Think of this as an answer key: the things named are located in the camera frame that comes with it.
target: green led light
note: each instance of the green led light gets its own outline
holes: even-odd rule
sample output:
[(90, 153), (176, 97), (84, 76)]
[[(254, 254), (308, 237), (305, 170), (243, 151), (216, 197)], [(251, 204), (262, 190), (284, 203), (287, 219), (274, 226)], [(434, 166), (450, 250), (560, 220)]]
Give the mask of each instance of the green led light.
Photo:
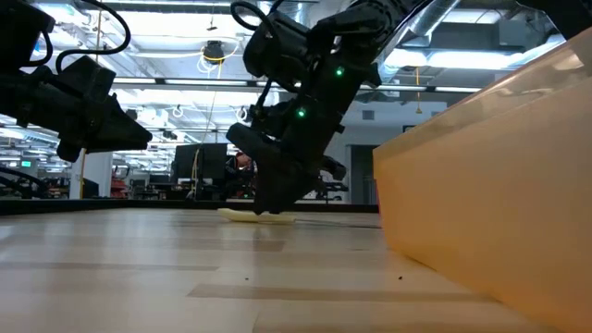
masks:
[(301, 107), (298, 110), (296, 110), (296, 115), (298, 117), (305, 117), (306, 116), (306, 110), (303, 107)]

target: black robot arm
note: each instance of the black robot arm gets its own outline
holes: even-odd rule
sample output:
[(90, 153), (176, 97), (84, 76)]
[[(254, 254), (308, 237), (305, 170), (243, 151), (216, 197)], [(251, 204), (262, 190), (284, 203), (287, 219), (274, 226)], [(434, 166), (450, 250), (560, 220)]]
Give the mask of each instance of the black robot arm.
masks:
[(345, 167), (324, 151), (335, 132), (343, 131), (340, 122), (360, 86), (381, 83), (374, 61), (407, 12), (396, 0), (361, 0), (308, 29), (278, 11), (265, 16), (242, 2), (232, 4), (235, 18), (241, 6), (263, 21), (245, 48), (247, 70), (297, 93), (265, 107), (268, 82), (250, 108), (252, 125), (235, 124), (227, 135), (257, 163), (254, 212), (279, 213), (319, 187), (321, 170), (334, 179), (345, 177)]
[[(65, 51), (56, 60), (57, 75), (43, 66), (53, 52), (49, 32), (54, 20), (22, 0), (0, 2), (0, 36), (7, 48), (0, 54), (0, 113), (15, 118), (23, 128), (34, 124), (58, 132), (61, 141), (57, 154), (69, 162), (78, 159), (81, 148), (86, 148), (87, 153), (140, 150), (152, 139), (150, 132), (121, 110), (117, 96), (109, 95), (116, 75), (113, 71), (88, 56), (61, 69), (65, 56), (114, 54), (129, 42), (129, 28), (115, 11), (95, 0), (84, 1), (119, 19), (126, 30), (126, 42), (113, 50)], [(47, 56), (31, 62), (41, 34), (47, 43)], [(20, 70), (22, 67), (37, 68), (27, 74)]]

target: wooden table surface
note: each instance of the wooden table surface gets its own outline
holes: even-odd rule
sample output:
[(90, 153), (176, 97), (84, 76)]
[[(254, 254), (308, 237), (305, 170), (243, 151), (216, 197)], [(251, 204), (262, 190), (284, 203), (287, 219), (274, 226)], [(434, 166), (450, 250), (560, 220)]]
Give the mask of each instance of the wooden table surface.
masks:
[(0, 332), (556, 332), (390, 252), (378, 216), (297, 215), (2, 217)]

